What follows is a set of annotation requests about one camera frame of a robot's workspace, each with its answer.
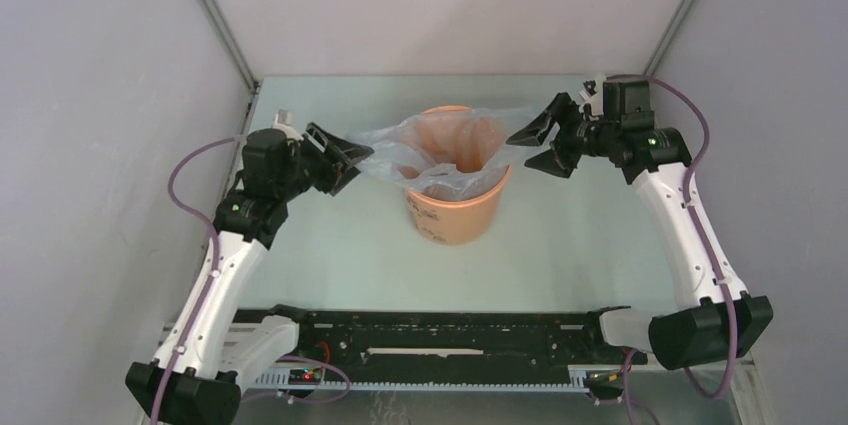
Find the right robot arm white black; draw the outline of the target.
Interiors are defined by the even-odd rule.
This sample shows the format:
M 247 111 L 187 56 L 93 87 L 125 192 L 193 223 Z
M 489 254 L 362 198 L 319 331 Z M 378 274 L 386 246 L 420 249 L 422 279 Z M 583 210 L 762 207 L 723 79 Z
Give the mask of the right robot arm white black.
M 700 157 L 678 130 L 657 126 L 653 82 L 638 75 L 586 81 L 579 101 L 557 94 L 506 142 L 542 147 L 525 167 L 560 178 L 583 157 L 608 159 L 661 235 L 676 311 L 603 310 L 581 337 L 585 356 L 606 363 L 627 347 L 653 354 L 667 370 L 689 369 L 747 354 L 774 310 L 767 297 L 750 293 L 719 244 L 696 187 Z

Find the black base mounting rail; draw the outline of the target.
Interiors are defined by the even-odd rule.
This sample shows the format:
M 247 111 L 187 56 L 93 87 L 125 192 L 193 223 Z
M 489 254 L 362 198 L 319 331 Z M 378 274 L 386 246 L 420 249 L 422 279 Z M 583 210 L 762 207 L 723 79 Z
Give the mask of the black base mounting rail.
M 362 378 L 554 378 L 614 372 L 626 351 L 606 344 L 590 313 L 446 313 L 241 309 L 237 325 L 272 316 L 299 326 L 294 350 Z

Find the light blue plastic trash bag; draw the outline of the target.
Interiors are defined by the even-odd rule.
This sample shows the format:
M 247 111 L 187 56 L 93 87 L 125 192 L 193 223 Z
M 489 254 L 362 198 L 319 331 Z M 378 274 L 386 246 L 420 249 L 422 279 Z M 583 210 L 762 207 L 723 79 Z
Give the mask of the light blue plastic trash bag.
M 434 111 L 346 138 L 373 150 L 357 166 L 363 174 L 436 200 L 459 202 L 489 192 L 511 166 L 541 150 L 506 143 L 537 115 L 529 107 Z

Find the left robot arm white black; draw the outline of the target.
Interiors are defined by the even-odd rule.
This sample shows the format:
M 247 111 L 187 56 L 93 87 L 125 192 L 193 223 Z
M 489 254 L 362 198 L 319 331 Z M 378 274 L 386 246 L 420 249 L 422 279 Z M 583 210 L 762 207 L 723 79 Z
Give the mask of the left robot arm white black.
M 315 333 L 272 315 L 231 350 L 225 340 L 255 268 L 288 218 L 288 205 L 310 191 L 334 196 L 358 176 L 372 148 L 314 123 L 299 132 L 285 122 L 235 139 L 241 169 L 212 218 L 171 200 L 209 233 L 201 270 L 170 334 L 147 363 L 131 364 L 125 384 L 153 424 L 230 424 L 241 398 L 283 356 L 304 361 Z

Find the orange plastic trash bin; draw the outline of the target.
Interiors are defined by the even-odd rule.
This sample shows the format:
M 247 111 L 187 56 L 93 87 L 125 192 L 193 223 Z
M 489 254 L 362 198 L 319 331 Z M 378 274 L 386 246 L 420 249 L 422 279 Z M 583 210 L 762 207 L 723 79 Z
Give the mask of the orange plastic trash bin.
M 503 144 L 503 122 L 493 117 L 472 119 L 461 105 L 431 108 L 423 114 L 437 117 L 434 125 L 417 124 L 421 148 L 437 165 L 453 165 L 469 174 L 482 170 Z M 493 223 L 511 168 L 505 166 L 485 177 L 463 200 L 450 188 L 434 185 L 423 192 L 404 191 L 415 228 L 426 239 L 441 245 L 461 245 L 482 236 Z

